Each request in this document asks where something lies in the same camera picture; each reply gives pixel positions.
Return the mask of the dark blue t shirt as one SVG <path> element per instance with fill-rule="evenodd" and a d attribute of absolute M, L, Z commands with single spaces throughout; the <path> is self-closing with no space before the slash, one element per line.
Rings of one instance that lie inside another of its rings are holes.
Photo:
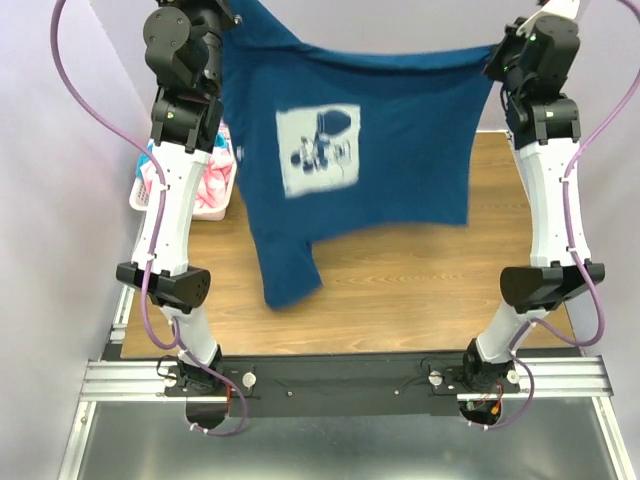
<path fill-rule="evenodd" d="M 223 36 L 223 119 L 268 307 L 321 286 L 317 242 L 467 222 L 490 46 L 345 53 L 301 41 L 259 1 L 232 10 L 241 21 Z"/>

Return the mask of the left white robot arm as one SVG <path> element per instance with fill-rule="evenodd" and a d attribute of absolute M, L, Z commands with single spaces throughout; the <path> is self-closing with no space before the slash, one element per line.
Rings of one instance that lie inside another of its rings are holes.
<path fill-rule="evenodd" d="M 151 326 L 150 306 L 169 324 L 168 342 L 147 333 L 157 348 L 178 351 L 169 379 L 201 395 L 232 388 L 204 308 L 211 274 L 190 265 L 188 240 L 223 116 L 223 34 L 236 24 L 226 1 L 161 1 L 145 21 L 145 62 L 157 83 L 146 152 L 154 173 L 133 256 L 116 269 L 117 279 L 139 292 L 144 327 Z"/>

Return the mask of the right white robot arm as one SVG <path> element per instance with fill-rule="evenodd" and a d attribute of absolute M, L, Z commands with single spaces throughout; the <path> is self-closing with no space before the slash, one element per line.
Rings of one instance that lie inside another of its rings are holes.
<path fill-rule="evenodd" d="M 502 270 L 502 302 L 464 353 L 460 379 L 474 392 L 506 377 L 513 353 L 531 329 L 605 276 L 583 236 L 574 160 L 580 148 L 579 110 L 562 91 L 580 47 L 578 32 L 567 14 L 519 18 L 506 26 L 484 70 L 501 86 L 514 161 L 530 207 L 532 243 L 529 265 Z"/>

